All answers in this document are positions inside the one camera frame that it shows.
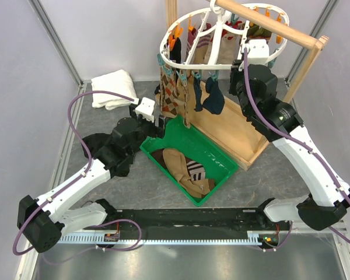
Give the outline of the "navy blue sock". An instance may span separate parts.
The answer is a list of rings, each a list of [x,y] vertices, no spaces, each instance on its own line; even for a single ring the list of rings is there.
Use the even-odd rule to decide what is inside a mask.
[[[202,104],[203,108],[211,114],[220,115],[225,105],[225,99],[219,88],[218,81],[209,77],[206,80],[205,91],[209,95]]]
[[[193,87],[194,87],[194,93],[195,93],[195,109],[194,109],[194,111],[200,112],[203,110],[203,106],[201,103],[201,97],[202,97],[201,80],[198,78],[194,78]]]

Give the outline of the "brown striped sock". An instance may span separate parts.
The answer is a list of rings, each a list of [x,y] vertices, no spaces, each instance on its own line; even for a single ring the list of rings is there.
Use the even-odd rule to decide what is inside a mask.
[[[188,174],[192,181],[205,179],[206,172],[202,164],[188,157],[185,158]]]

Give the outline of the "white oval sock hanger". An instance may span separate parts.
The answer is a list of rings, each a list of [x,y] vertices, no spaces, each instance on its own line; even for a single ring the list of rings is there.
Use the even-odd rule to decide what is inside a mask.
[[[167,72],[228,70],[245,55],[247,65],[272,67],[287,43],[277,32],[213,1],[168,23],[157,60]]]

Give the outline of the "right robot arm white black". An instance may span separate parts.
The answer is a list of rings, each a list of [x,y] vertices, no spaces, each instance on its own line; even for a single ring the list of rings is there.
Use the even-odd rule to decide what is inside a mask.
[[[302,197],[266,200],[255,222],[264,230],[284,220],[302,221],[314,230],[329,228],[350,208],[350,185],[328,165],[298,112],[277,98],[277,84],[265,65],[232,63],[229,93],[238,98],[246,121],[279,149],[309,189]]]

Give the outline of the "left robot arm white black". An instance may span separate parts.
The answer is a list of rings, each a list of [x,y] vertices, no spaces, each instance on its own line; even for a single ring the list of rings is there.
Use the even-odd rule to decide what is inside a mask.
[[[116,209],[98,199],[85,209],[71,209],[77,201],[113,177],[126,177],[135,154],[148,138],[163,138],[167,118],[151,122],[142,115],[122,118],[110,134],[83,138],[88,163],[58,187],[37,198],[27,195],[19,202],[17,226],[38,253],[52,248],[61,237],[80,229],[116,224]]]

